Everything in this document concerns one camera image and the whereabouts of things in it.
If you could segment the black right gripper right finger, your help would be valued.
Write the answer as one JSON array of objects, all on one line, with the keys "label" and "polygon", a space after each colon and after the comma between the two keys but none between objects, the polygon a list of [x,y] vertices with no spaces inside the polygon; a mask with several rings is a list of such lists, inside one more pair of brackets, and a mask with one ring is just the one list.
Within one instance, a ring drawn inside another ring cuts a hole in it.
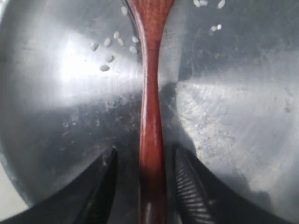
[{"label": "black right gripper right finger", "polygon": [[174,146],[178,213],[184,224],[286,224],[231,190],[190,150]]}]

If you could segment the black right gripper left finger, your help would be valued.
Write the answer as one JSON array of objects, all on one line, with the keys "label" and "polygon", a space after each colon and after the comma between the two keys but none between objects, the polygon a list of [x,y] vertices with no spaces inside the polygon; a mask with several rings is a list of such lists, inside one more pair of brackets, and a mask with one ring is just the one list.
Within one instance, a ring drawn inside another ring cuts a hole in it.
[{"label": "black right gripper left finger", "polygon": [[105,224],[114,201],[117,170],[117,151],[106,150],[63,189],[2,223]]}]

